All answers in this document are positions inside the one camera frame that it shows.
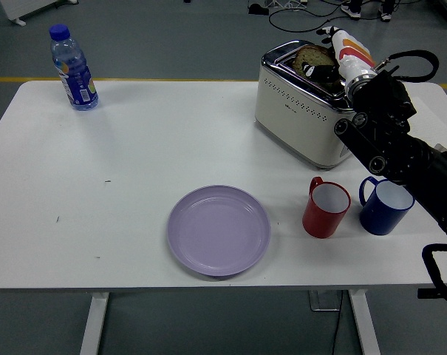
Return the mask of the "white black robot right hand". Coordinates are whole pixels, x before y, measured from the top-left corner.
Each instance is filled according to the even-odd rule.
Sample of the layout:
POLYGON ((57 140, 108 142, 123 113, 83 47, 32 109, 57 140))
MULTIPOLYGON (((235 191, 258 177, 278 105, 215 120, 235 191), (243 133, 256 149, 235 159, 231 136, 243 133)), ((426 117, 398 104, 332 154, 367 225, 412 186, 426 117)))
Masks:
POLYGON ((370 51, 355 37, 338 27, 322 27, 318 35, 327 35, 322 41, 330 43, 335 64, 309 64, 302 62, 302 72, 315 82, 335 82, 339 78, 350 82, 360 75, 374 75, 375 62, 370 51))

